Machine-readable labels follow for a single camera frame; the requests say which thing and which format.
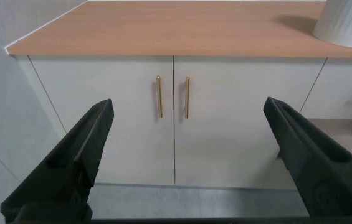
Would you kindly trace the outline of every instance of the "brass cabinet handle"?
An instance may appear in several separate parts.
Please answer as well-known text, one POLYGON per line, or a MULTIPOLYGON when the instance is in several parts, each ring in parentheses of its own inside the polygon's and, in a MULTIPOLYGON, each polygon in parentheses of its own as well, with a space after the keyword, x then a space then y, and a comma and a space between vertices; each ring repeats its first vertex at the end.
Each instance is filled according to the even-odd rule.
POLYGON ((156 77, 156 91, 158 93, 158 107, 159 107, 159 117, 163 117, 163 109, 162 109, 162 85, 161 85, 161 77, 156 77))
POLYGON ((186 77, 186 105, 185 105, 185 118, 189 116, 189 77, 186 77))

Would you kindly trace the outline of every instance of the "drawer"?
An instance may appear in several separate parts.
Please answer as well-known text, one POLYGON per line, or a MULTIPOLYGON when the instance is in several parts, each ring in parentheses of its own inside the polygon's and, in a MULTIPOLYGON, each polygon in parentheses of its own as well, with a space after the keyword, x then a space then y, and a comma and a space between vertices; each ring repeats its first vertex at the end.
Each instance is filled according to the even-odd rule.
POLYGON ((301 114, 316 119, 352 119, 352 59, 328 59, 301 114))

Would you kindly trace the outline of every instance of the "cabinet door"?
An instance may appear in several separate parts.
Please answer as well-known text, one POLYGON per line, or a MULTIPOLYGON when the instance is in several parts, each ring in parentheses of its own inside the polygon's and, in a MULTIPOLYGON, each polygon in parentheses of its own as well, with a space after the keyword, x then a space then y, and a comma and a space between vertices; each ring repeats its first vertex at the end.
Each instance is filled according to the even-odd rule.
POLYGON ((96 182, 174 184, 171 57, 31 57, 66 131, 111 98, 115 119, 96 182), (156 76, 161 76, 163 117, 156 76))
POLYGON ((302 109, 306 118, 352 119, 352 59, 329 58, 302 109))
POLYGON ((176 184, 294 188, 263 106, 271 96, 299 111, 324 61, 175 57, 176 184))

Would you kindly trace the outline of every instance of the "white wall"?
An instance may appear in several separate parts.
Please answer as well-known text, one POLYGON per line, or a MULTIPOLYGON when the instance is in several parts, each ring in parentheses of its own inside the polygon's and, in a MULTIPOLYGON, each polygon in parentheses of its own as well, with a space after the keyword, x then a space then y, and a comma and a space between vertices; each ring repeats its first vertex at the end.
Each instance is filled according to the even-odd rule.
POLYGON ((0 0, 0 203, 60 140, 18 62, 3 47, 84 1, 0 0))

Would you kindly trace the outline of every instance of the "gold handle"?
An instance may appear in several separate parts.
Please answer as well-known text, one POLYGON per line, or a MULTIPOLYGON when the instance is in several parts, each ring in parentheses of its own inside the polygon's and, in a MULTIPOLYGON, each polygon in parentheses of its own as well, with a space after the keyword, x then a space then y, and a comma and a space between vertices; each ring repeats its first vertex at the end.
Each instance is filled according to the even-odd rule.
POLYGON ((162 110, 162 85, 161 85, 161 77, 156 77, 156 91, 158 92, 158 107, 159 107, 159 117, 163 117, 163 110, 162 110))
POLYGON ((186 77, 186 106, 185 106, 185 117, 188 119, 189 115, 189 77, 186 77))

